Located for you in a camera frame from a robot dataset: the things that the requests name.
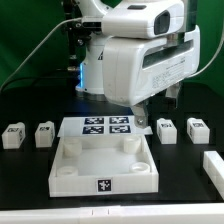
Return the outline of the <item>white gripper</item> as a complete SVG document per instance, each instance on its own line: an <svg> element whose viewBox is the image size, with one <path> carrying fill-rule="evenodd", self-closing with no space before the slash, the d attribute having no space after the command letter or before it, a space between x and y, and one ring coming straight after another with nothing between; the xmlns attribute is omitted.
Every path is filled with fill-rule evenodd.
<svg viewBox="0 0 224 224"><path fill-rule="evenodd" d="M148 111L142 101L167 88L165 97L176 108L180 81L196 72L199 57L199 27L177 46L169 46L166 37L110 38L103 51L104 94L114 104L132 106L135 125L146 128Z"/></svg>

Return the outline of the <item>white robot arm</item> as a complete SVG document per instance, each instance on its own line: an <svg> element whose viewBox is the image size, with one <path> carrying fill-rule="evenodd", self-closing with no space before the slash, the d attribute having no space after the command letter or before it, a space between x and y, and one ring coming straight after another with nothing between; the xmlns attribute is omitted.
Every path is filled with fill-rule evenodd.
<svg viewBox="0 0 224 224"><path fill-rule="evenodd" d="M79 96L129 107L148 126L148 99L175 101L200 58L198 0L62 0Z"/></svg>

